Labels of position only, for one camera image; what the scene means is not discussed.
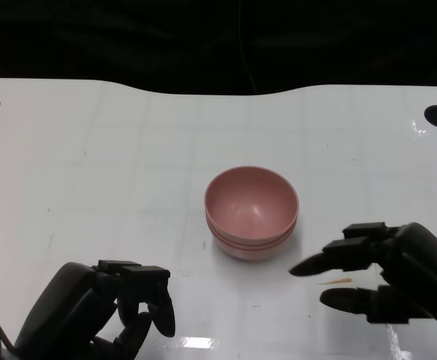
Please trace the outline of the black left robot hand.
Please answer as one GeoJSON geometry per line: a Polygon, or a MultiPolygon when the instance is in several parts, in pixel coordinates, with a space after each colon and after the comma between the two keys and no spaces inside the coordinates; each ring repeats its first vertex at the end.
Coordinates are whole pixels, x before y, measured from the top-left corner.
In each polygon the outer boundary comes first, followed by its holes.
{"type": "Polygon", "coordinates": [[[152,326],[173,337],[167,285],[155,265],[99,260],[63,265],[41,293],[17,337],[20,359],[135,359],[152,326]]]}

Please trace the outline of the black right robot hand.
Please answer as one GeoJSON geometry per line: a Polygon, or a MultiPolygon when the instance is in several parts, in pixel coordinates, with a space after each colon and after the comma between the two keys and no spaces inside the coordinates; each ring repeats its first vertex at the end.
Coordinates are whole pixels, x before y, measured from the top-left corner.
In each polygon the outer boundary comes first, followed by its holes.
{"type": "Polygon", "coordinates": [[[295,277],[330,270],[355,272],[381,267],[385,284],[377,289],[334,288],[322,292],[322,304],[368,323],[406,324],[411,319],[437,321],[437,237],[418,223],[388,227],[356,223],[343,237],[290,269],[295,277]]]}

